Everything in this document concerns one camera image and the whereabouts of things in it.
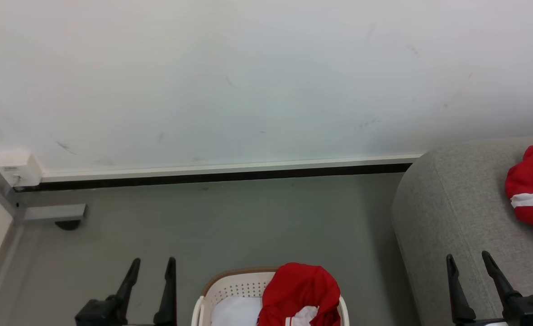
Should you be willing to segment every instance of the baseboard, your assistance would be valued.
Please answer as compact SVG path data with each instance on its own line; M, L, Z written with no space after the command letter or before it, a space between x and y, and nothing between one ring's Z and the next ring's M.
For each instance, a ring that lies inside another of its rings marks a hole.
M397 173L407 170L407 167L420 156L421 154L405 154L181 168L44 173L39 186L17 187L16 191L35 192L169 183L272 179L278 177Z

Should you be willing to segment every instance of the black rubber foot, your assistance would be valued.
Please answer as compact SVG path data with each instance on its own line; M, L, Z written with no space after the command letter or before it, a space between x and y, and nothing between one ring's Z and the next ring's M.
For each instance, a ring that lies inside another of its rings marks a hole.
M65 231L73 231L80 227L80 224L82 223L81 220L76 221L56 221L55 225L57 225L60 229Z

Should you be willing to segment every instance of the white junction box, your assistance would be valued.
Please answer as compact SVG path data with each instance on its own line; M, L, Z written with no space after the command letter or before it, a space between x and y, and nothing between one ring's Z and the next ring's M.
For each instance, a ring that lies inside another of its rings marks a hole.
M0 173L12 187L37 186L41 182L41 167L25 150L0 153Z

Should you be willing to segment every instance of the metal frame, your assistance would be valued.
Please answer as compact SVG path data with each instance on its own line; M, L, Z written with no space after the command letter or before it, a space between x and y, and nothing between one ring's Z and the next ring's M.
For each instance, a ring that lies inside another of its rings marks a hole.
M0 204L14 219L14 223L81 221L84 219L85 204L27 207L20 202L21 195L15 192L0 173Z

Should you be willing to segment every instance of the black baseboard strip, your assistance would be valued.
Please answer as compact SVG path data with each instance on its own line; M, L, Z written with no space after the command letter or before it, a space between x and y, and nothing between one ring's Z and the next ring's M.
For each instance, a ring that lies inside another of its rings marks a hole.
M84 181L42 182L33 187L17 187L16 192L49 192L55 190L80 190L108 187L152 186L154 184L217 182L284 177L307 177L328 175L360 175L373 173L404 173L411 163L361 165L357 167L296 169L281 171L257 171L253 173L213 173L204 175L177 175L133 177L128 179L104 179Z

